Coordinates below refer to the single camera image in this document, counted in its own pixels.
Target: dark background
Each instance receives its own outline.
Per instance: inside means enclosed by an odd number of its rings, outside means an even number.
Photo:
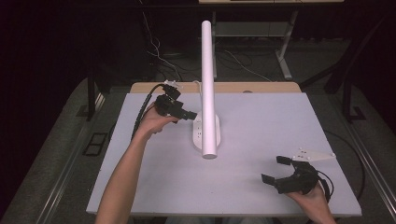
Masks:
[[[144,1],[167,5],[195,1]],[[0,217],[78,83],[95,74],[100,91],[151,80],[152,62],[141,13],[128,7],[92,8],[97,1],[0,3]],[[112,1],[112,4],[125,2]],[[293,38],[362,39],[392,1],[346,1],[342,7],[304,7]],[[153,32],[171,48],[193,50],[209,11],[152,11]],[[224,20],[276,20],[276,13],[223,11]],[[396,13],[367,43],[350,74],[396,132]]]

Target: forearm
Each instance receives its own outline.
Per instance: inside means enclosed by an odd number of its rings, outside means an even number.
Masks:
[[[327,202],[314,204],[312,202],[300,201],[299,205],[315,224],[335,224],[335,220]]]
[[[126,223],[131,212],[140,165],[150,134],[136,132],[111,175],[99,205],[96,223]]]

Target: metal rail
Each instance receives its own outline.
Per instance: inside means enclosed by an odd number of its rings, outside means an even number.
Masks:
[[[66,162],[66,165],[64,166],[63,170],[61,171],[61,174],[59,175],[54,186],[52,187],[52,190],[50,191],[50,195],[46,201],[46,204],[41,210],[40,216],[36,221],[37,224],[50,223],[53,214],[56,211],[58,203],[62,199],[62,196],[64,195],[64,190],[66,189],[67,184],[69,183],[70,178],[73,174],[74,163],[77,157],[81,154],[82,149],[84,148],[84,143],[86,143],[86,140],[88,139],[92,126],[96,122],[99,115],[99,111],[102,108],[104,102],[105,102],[105,97],[101,93],[99,93],[95,102],[96,113],[93,115],[91,121],[85,122],[85,124],[82,126],[81,131],[78,134],[76,144],[72,150],[72,153],[70,154]]]
[[[349,132],[356,148],[357,153],[364,165],[364,168],[367,171],[367,174],[373,180],[373,183],[378,190],[379,195],[384,201],[385,206],[388,208],[390,215],[393,217],[393,220],[396,222],[396,197],[393,190],[390,188],[387,180],[382,176],[378,167],[376,166],[373,158],[371,157],[369,151],[366,146],[361,141],[359,134],[357,133],[353,124],[347,122],[344,116],[341,113],[340,108],[337,105],[340,105],[335,96],[330,97],[331,103],[334,107],[334,110],[337,112],[340,120],[343,121],[346,130]]]

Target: wrist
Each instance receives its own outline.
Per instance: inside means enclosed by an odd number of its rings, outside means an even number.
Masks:
[[[132,140],[147,142],[151,136],[152,136],[152,133],[146,132],[142,129],[137,129],[136,133],[134,134],[134,138]]]

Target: black cable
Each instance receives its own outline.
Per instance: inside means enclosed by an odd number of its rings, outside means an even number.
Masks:
[[[326,176],[326,178],[330,181],[330,184],[332,185],[332,191],[331,192],[329,192],[329,196],[330,196],[330,198],[332,197],[332,194],[334,193],[334,183],[332,182],[332,180],[326,175],[326,174],[324,174],[323,172],[321,172],[321,171],[319,171],[319,170],[317,170],[318,171],[318,173],[320,173],[321,175],[324,175],[324,176]]]
[[[359,164],[361,166],[361,188],[360,188],[359,193],[356,196],[356,198],[359,200],[361,198],[361,195],[364,192],[365,182],[366,182],[366,173],[365,173],[365,169],[364,169],[364,164],[363,164],[363,161],[361,160],[361,157],[359,156],[359,153],[356,151],[356,149],[345,138],[341,137],[340,135],[338,135],[336,133],[332,133],[332,132],[327,131],[327,130],[323,130],[323,131],[325,133],[329,133],[329,134],[339,138],[344,143],[346,143],[352,149],[352,151],[355,153],[356,157],[358,158]]]
[[[144,118],[144,117],[146,116],[146,114],[147,114],[153,107],[154,107],[154,105],[151,106],[150,108],[148,108],[147,110],[145,110],[145,112],[144,112],[143,115],[142,115],[142,118]]]
[[[140,108],[140,111],[139,111],[139,114],[137,115],[136,121],[134,122],[134,131],[132,132],[132,137],[131,137],[131,139],[134,138],[134,134],[136,133],[137,128],[138,128],[139,125],[140,125],[140,121],[141,121],[142,118],[143,118],[143,113],[145,112],[146,107],[147,107],[148,104],[149,104],[149,100],[151,99],[152,93],[153,93],[157,88],[159,88],[159,87],[161,87],[161,86],[163,87],[164,84],[157,84],[157,85],[155,85],[154,88],[152,88],[152,90],[148,93],[148,96],[146,97],[145,102],[143,103],[142,107]]]

